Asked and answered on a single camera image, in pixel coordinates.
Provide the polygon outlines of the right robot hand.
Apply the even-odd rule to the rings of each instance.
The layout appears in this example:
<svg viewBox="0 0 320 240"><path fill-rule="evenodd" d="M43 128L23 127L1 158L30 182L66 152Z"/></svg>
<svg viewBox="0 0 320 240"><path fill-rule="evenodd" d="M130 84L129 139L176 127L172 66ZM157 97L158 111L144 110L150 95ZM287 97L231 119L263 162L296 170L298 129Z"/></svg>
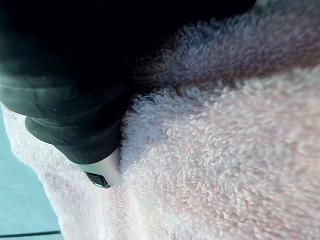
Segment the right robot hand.
<svg viewBox="0 0 320 240"><path fill-rule="evenodd" d="M3 0L0 101L97 187L120 174L136 60L178 28L242 14L252 0Z"/></svg>

